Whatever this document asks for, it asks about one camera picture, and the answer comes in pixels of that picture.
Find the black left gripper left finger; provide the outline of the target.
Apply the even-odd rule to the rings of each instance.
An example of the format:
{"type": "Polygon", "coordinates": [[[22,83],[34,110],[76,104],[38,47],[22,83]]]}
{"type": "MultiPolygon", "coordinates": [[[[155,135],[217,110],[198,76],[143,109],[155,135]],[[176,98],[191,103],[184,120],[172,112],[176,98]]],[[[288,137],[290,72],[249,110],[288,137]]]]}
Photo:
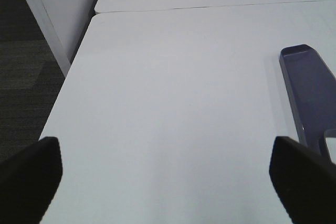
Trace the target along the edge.
{"type": "Polygon", "coordinates": [[[40,223],[61,178],[56,137],[44,137],[1,162],[1,223],[40,223]]]}

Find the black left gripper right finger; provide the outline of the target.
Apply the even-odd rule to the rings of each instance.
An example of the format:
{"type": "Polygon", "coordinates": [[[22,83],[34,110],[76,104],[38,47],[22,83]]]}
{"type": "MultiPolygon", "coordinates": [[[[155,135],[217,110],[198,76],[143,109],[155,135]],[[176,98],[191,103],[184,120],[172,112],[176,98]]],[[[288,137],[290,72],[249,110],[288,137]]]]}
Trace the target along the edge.
{"type": "Polygon", "coordinates": [[[335,223],[334,163],[287,136],[277,136],[269,176],[292,223],[335,223]]]}

